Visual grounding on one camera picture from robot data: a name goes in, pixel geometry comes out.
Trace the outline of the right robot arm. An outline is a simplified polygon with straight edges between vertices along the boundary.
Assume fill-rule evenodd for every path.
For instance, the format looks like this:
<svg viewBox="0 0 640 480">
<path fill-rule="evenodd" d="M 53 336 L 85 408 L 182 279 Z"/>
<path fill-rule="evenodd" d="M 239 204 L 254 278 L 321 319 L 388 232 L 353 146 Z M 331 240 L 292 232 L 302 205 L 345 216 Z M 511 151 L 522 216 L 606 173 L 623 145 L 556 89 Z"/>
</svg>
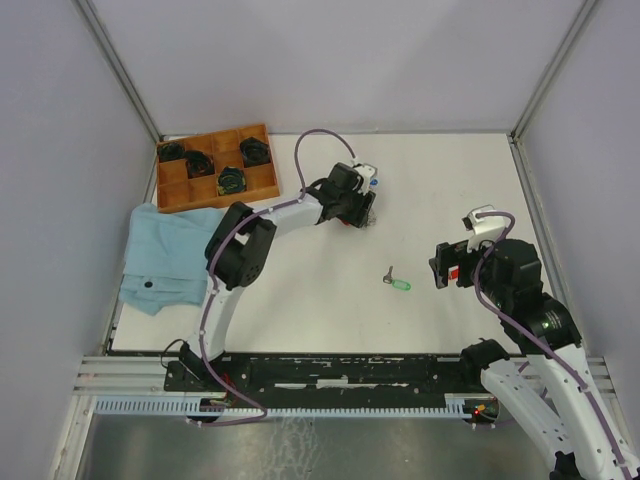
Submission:
<svg viewBox="0 0 640 480">
<path fill-rule="evenodd" d="M 461 353 L 459 379 L 484 388 L 511 414 L 543 456 L 552 479 L 636 479 L 639 458 L 615 425 L 589 369 L 569 310 L 543 290 L 536 248 L 523 240 L 437 245 L 429 261 L 437 288 L 474 288 L 526 363 L 544 400 L 495 340 Z"/>
</svg>

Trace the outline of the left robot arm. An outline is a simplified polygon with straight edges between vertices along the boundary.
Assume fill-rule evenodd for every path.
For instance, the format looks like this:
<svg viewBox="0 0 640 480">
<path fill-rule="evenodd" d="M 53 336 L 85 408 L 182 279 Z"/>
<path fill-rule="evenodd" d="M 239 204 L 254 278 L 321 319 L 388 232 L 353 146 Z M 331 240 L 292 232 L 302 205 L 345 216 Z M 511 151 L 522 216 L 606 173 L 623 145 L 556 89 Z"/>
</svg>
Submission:
<svg viewBox="0 0 640 480">
<path fill-rule="evenodd" d="M 362 228 L 376 194 L 377 168 L 366 163 L 337 163 L 330 174 L 312 182 L 282 203 L 256 211 L 242 202 L 232 204 L 206 249 L 207 287 L 201 320 L 180 348 L 179 362 L 187 379 L 209 390 L 221 378 L 214 359 L 225 351 L 227 331 L 244 290 L 262 273 L 275 239 L 332 219 Z"/>
</svg>

